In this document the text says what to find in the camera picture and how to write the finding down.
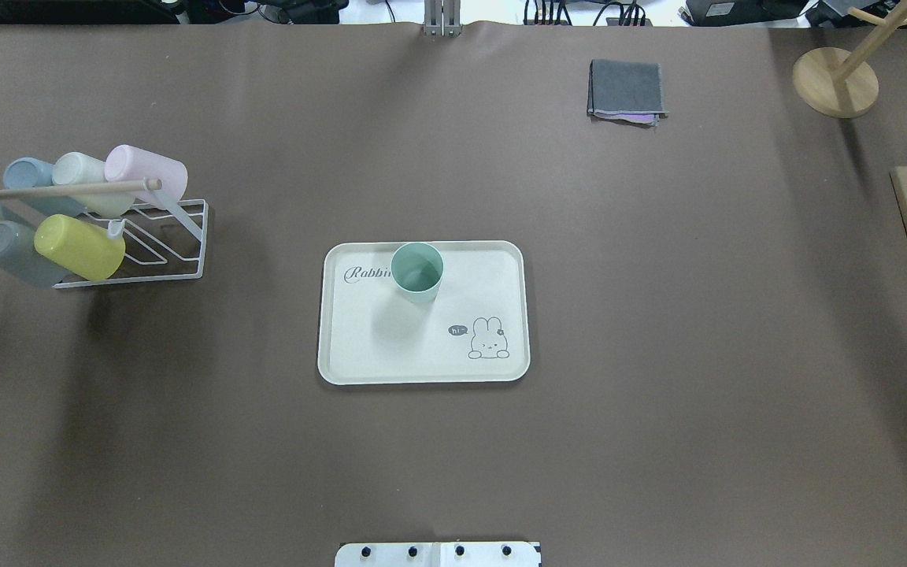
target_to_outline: mint green cup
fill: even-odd
[[[402,244],[391,258],[391,276],[411,302],[431,302],[443,279],[443,257],[431,244]]]

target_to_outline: metal bracket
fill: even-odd
[[[537,542],[345,544],[335,567],[541,567]]]
[[[446,37],[461,35],[461,0],[425,0],[422,33]]]

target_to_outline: rabbit illustration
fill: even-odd
[[[508,358],[509,345],[498,317],[475,319],[475,335],[471,337],[468,358]]]

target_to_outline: round wooden base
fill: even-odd
[[[832,82],[831,72],[849,54],[838,47],[820,47],[807,51],[793,65],[796,93],[817,112],[835,118],[856,118],[877,102],[877,75],[866,62],[841,83]]]

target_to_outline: white tray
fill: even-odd
[[[339,244],[324,259],[317,369],[331,384],[485,383],[530,366],[523,255],[504,240],[431,242],[443,255],[433,302],[400,295],[403,242]]]

